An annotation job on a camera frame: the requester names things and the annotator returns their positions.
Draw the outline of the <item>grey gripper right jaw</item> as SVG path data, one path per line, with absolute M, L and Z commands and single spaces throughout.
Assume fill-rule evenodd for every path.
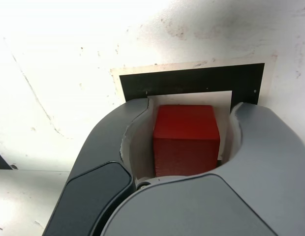
M 271 109 L 231 113 L 232 157 L 217 169 L 136 191 L 102 236 L 305 236 L 305 145 Z

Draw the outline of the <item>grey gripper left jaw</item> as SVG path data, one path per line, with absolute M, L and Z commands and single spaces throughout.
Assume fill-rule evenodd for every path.
M 127 128 L 149 109 L 133 99 L 106 115 L 84 142 L 44 230 L 45 236 L 99 236 L 113 211 L 135 192 L 121 156 Z

